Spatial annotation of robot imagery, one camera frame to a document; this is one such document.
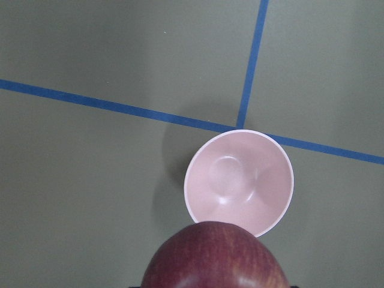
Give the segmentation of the pink bowl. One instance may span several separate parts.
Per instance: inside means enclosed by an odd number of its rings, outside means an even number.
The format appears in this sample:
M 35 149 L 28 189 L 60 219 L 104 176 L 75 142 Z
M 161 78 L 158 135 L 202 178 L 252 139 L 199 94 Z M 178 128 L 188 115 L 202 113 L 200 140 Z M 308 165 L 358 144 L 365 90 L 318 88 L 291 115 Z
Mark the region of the pink bowl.
M 290 159 L 274 139 L 233 130 L 195 153 L 185 173 L 184 199 L 195 223 L 231 223 L 260 237 L 285 215 L 294 183 Z

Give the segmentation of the red apple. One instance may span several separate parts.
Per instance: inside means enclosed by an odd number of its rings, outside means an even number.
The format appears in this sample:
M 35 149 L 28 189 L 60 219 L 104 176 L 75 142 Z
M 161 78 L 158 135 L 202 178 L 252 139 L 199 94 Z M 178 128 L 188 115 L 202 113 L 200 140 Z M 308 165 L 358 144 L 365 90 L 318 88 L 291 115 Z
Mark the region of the red apple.
M 141 287 L 289 287 L 274 255 L 234 224 L 187 226 L 152 257 Z

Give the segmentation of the blue tape line centre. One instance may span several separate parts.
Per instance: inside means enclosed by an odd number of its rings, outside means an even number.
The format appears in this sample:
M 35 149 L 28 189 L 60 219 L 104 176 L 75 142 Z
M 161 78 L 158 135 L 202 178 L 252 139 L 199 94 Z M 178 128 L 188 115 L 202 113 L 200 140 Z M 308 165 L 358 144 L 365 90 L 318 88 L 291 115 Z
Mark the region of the blue tape line centre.
M 257 67 L 257 60 L 259 56 L 260 44 L 263 35 L 263 29 L 265 25 L 266 14 L 268 10 L 269 1 L 260 1 L 259 10 L 256 19 L 256 25 L 253 34 L 253 40 L 251 43 L 250 55 L 247 64 L 247 70 L 245 74 L 244 85 L 242 89 L 241 102 L 239 105 L 238 117 L 236 120 L 236 128 L 243 129 L 245 120 L 247 118 L 248 105 L 253 88 L 254 74 Z

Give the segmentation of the blue tape line crosswise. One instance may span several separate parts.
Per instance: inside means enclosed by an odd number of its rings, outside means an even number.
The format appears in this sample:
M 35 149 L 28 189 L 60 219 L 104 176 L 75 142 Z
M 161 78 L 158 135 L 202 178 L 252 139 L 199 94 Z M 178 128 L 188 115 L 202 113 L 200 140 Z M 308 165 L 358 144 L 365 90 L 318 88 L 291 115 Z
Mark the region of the blue tape line crosswise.
M 51 100 L 63 101 L 66 103 L 73 103 L 73 104 L 88 106 L 92 108 L 103 109 L 103 110 L 108 110 L 112 112 L 153 119 L 153 120 L 172 123 L 172 124 L 183 125 L 187 127 L 214 131 L 218 133 L 242 128 L 245 124 L 245 117 L 247 115 L 248 102 L 249 102 L 248 97 L 241 100 L 237 124 L 236 126 L 233 127 L 233 126 L 219 124 L 215 122 L 203 121 L 195 118 L 188 118 L 188 117 L 160 112 L 156 110 L 131 106 L 128 104 L 122 104 L 122 103 L 117 103 L 113 101 L 87 97 L 87 96 L 73 94 L 69 92 L 57 91 L 54 89 L 48 89 L 48 88 L 28 85 L 28 84 L 19 83 L 19 82 L 13 82 L 13 81 L 4 80 L 4 79 L 1 80 L 1 89 L 12 91 L 12 92 L 18 92 L 21 94 L 33 95 L 36 97 L 48 98 Z M 359 161 L 364 161 L 364 162 L 369 162 L 374 164 L 380 164 L 380 165 L 383 164 L 383 157 L 378 155 L 366 154 L 363 152 L 351 151 L 348 149 L 342 149 L 342 148 L 337 148 L 333 146 L 322 145 L 319 143 L 313 143 L 313 142 L 308 142 L 304 140 L 293 139 L 293 138 L 283 137 L 283 136 L 278 136 L 273 134 L 271 134 L 270 137 L 273 138 L 276 142 L 278 142 L 281 145 L 286 145 L 293 148 L 304 149 L 308 151 L 319 152 L 319 153 L 324 153 L 324 154 L 334 155 L 334 156 L 339 156 L 344 158 L 351 158 L 354 160 L 359 160 Z

